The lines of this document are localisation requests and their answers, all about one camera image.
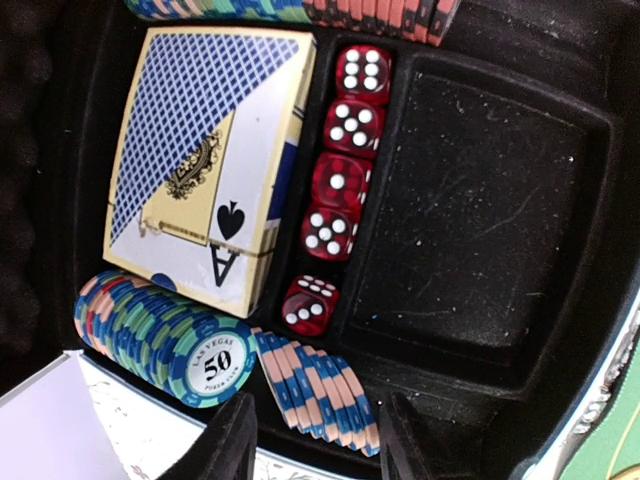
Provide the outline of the blue poker chips pile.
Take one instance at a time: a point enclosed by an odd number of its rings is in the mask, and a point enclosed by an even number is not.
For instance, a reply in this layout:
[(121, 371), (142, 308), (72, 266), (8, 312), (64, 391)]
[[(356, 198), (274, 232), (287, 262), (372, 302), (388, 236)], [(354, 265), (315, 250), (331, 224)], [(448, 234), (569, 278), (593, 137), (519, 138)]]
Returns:
[(346, 360), (252, 329), (257, 358), (286, 426), (373, 457), (381, 441), (373, 408)]

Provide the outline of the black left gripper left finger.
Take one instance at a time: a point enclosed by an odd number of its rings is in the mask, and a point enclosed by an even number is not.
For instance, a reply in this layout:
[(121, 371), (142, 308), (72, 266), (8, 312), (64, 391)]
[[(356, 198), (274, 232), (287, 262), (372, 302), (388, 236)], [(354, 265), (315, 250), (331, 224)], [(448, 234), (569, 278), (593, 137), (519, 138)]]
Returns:
[(257, 439), (254, 397), (237, 393), (221, 406), (193, 445), (159, 479), (252, 479)]

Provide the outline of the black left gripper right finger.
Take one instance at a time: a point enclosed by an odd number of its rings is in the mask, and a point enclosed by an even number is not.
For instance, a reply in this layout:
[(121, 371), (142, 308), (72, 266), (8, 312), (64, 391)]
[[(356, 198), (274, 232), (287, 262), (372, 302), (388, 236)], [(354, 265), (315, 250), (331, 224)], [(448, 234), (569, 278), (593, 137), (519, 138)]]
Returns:
[(384, 479), (478, 479), (480, 434), (475, 429), (421, 415), (402, 394), (380, 409)]

